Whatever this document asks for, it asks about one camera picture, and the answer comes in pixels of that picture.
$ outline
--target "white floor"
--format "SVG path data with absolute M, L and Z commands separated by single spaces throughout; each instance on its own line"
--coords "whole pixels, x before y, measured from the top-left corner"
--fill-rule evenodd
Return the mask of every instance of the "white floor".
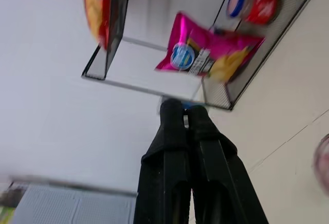
M 237 145 L 269 223 L 328 223 L 312 169 L 329 133 L 327 2 L 311 0 L 233 112 L 210 112 Z

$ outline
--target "label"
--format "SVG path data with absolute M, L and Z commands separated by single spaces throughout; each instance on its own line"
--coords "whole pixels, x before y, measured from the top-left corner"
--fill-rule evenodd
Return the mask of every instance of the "label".
M 207 49 L 201 49 L 198 57 L 195 59 L 193 66 L 191 67 L 189 74 L 198 75 L 209 57 L 210 51 Z
M 277 0 L 254 0 L 249 16 L 245 21 L 255 24 L 267 24 L 274 16 Z
M 187 70 L 194 62 L 193 49 L 186 44 L 176 44 L 170 57 L 170 64 L 177 70 Z

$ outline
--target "wire mesh shelf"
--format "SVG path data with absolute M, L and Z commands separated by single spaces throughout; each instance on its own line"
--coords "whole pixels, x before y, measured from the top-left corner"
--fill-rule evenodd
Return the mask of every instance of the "wire mesh shelf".
M 232 110 L 261 66 L 279 44 L 309 0 L 282 0 L 278 17 L 268 26 L 257 26 L 226 16 L 228 0 L 218 5 L 213 26 L 265 37 L 265 41 L 241 73 L 230 83 L 185 74 L 154 71 L 163 59 L 163 45 L 124 37 L 123 29 L 129 0 L 118 0 L 119 17 L 111 17 L 115 32 L 107 51 L 97 47 L 82 77 L 97 79 L 105 84 L 145 92 L 182 101 Z

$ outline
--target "white wall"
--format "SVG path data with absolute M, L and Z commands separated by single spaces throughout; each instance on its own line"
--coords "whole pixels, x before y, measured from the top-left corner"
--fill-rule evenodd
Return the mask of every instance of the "white wall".
M 0 174 L 137 190 L 159 98 L 80 78 L 82 0 L 0 1 Z
M 209 28 L 214 23 L 222 1 L 129 0 L 124 36 L 166 48 L 178 11 L 185 11 L 198 24 Z

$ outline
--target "black metal shelf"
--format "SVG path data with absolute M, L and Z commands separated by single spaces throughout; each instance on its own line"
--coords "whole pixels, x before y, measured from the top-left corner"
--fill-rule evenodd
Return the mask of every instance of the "black metal shelf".
M 232 25 L 230 25 L 230 29 L 236 29 L 236 31 L 264 36 L 266 37 L 265 42 L 258 49 L 254 57 L 245 66 L 243 71 L 241 71 L 241 73 L 233 81 L 228 84 L 224 84 L 214 82 L 207 78 L 200 79 L 200 85 L 202 86 L 203 94 L 198 98 L 195 98 L 195 96 L 186 98 L 172 95 L 172 93 L 161 91 L 160 89 L 150 89 L 145 86 L 137 86 L 134 83 L 130 84 L 106 79 L 109 67 L 113 62 L 114 56 L 123 37 L 124 22 L 127 11 L 128 0 L 118 0 L 119 16 L 115 21 L 113 21 L 112 17 L 110 19 L 110 26 L 115 25 L 115 33 L 113 33 L 112 38 L 109 39 L 107 52 L 105 52 L 105 50 L 101 49 L 100 47 L 97 47 L 87 66 L 85 67 L 82 73 L 82 77 L 101 80 L 104 84 L 145 92 L 152 95 L 174 97 L 183 101 L 189 101 L 197 104 L 201 103 L 206 106 L 232 110 L 245 89 L 251 83 L 254 76 L 260 70 L 265 61 L 269 58 L 271 53 L 279 44 L 280 40 L 292 26 L 298 15 L 309 1 L 310 0 L 282 0 L 280 14 L 276 20 L 268 26 L 257 26 L 242 21 L 233 21 L 233 24 L 236 23 L 237 26 L 232 28 Z M 225 23 L 227 22 L 232 24 L 232 21 L 228 20 L 226 17 L 227 2 L 228 0 L 223 0 L 222 5 L 220 6 L 220 10 L 218 11 L 218 15 L 214 21 L 214 26 L 216 27 L 225 27 Z M 137 44 L 155 49 L 148 43 Z

